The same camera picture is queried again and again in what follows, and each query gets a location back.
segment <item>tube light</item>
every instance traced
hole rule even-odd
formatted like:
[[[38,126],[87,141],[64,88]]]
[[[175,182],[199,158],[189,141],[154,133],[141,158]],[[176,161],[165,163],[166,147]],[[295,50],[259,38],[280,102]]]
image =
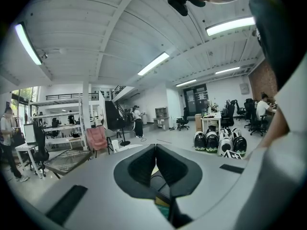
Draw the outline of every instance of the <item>tube light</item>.
[[[169,58],[169,55],[167,53],[162,53],[159,55],[156,59],[154,59],[152,62],[149,63],[143,70],[141,70],[138,75],[143,76],[146,72],[150,71],[152,68],[154,68],[156,65],[160,64],[165,59]]]
[[[227,72],[227,71],[233,71],[233,70],[237,70],[237,69],[240,69],[240,67],[235,67],[235,68],[227,69],[227,70],[224,70],[224,71],[217,71],[215,74],[219,74],[219,73],[223,73],[223,72]]]
[[[254,25],[254,24],[255,24],[254,17],[247,17],[247,18],[238,19],[235,21],[225,22],[225,23],[215,25],[212,27],[208,27],[206,28],[206,31],[207,31],[208,36],[212,36],[214,34],[217,34],[223,31],[227,31],[227,30],[242,27],[242,26]]]
[[[191,82],[196,82],[196,79],[188,81],[188,82],[184,82],[184,83],[181,83],[181,84],[178,84],[178,85],[176,85],[176,87],[180,87],[182,85],[185,85],[185,84],[188,84],[188,83],[191,83]]]
[[[38,57],[37,53],[35,52],[32,44],[29,40],[29,37],[28,37],[26,30],[24,28],[24,23],[19,23],[18,25],[16,25],[15,30],[17,32],[17,35],[18,35],[21,43],[23,44],[24,48],[26,49],[26,51],[28,52],[29,56],[32,58],[34,63],[37,64],[37,65],[41,65],[42,61]]]

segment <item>cardboard box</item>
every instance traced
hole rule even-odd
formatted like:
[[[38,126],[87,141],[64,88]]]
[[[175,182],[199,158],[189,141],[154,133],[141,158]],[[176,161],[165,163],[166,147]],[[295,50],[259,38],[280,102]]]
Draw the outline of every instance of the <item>cardboard box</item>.
[[[195,114],[196,131],[202,131],[201,127],[201,114]]]

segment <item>pink chair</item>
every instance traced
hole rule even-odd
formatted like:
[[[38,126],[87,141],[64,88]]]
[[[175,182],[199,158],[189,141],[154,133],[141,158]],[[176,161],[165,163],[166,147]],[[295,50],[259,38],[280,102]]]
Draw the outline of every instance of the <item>pink chair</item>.
[[[97,128],[88,128],[86,130],[86,137],[90,145],[90,149],[93,149],[93,152],[96,150],[95,157],[97,158],[97,151],[107,148],[105,128],[103,126],[99,126]]]

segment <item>vr headset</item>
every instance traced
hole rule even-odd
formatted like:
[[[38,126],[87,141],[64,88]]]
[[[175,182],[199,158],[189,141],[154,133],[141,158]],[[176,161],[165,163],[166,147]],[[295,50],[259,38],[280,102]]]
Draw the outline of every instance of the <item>vr headset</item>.
[[[205,2],[199,0],[167,0],[168,4],[171,5],[178,13],[182,16],[188,15],[188,8],[186,6],[186,2],[190,1],[197,7],[204,7],[206,5]]]

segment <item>black and white sign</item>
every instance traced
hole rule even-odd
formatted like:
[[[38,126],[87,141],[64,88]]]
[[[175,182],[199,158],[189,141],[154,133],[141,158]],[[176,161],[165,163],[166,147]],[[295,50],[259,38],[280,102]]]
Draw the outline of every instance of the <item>black and white sign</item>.
[[[231,159],[242,159],[240,154],[238,154],[234,151],[230,151],[230,150],[226,151],[224,157],[225,158],[231,158]]]

